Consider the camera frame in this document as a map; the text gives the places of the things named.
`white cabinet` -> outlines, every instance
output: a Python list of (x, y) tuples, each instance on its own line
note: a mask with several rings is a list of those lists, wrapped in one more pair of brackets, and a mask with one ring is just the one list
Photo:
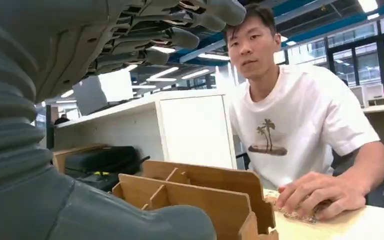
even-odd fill
[(159, 92), (58, 125), (55, 148), (134, 146), (153, 160), (236, 169), (226, 95)]

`white t-shirt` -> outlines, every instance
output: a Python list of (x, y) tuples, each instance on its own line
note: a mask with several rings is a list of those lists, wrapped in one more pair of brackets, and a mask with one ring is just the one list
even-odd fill
[(244, 82), (232, 96), (230, 119), (250, 168), (269, 189), (310, 171), (332, 174), (332, 148), (343, 156), (380, 140), (353, 92), (328, 69), (311, 65), (281, 65), (260, 102)]

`man's hand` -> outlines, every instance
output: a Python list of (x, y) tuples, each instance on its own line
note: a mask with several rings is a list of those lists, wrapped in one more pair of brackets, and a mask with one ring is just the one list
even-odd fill
[(296, 211), (301, 216), (314, 213), (315, 207), (323, 201), (332, 203), (316, 213), (319, 220), (335, 217), (346, 210), (364, 207), (366, 199), (356, 184), (341, 178), (310, 172), (300, 179), (279, 188), (276, 205), (288, 213)]

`small object on table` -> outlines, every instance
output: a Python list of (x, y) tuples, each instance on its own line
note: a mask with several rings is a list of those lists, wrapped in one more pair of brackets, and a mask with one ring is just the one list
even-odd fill
[(278, 191), (266, 190), (266, 189), (264, 190), (264, 198), (266, 202), (271, 203), (273, 205), (273, 209), (276, 212), (282, 213), (283, 216), (287, 219), (294, 219), (294, 220), (298, 220), (308, 224), (316, 224), (317, 223), (316, 213), (320, 210), (327, 208), (332, 203), (329, 200), (322, 201), (314, 208), (313, 214), (311, 214), (310, 216), (300, 216), (295, 211), (289, 213), (289, 212), (286, 212), (283, 208), (278, 208), (276, 206), (276, 202), (279, 198), (279, 195), (280, 193)]

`man's arm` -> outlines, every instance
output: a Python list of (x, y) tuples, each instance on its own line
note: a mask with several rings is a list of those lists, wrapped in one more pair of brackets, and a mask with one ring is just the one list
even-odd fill
[(354, 165), (338, 178), (354, 183), (367, 195), (384, 180), (384, 145), (380, 141), (364, 144), (358, 150)]
[(384, 180), (384, 145), (361, 110), (352, 91), (330, 71), (324, 72), (328, 96), (322, 139), (341, 156), (358, 151), (354, 165), (338, 177), (310, 172), (280, 188), (277, 206), (310, 215), (323, 201), (332, 203), (318, 212), (330, 219), (346, 210), (365, 205), (365, 195)]

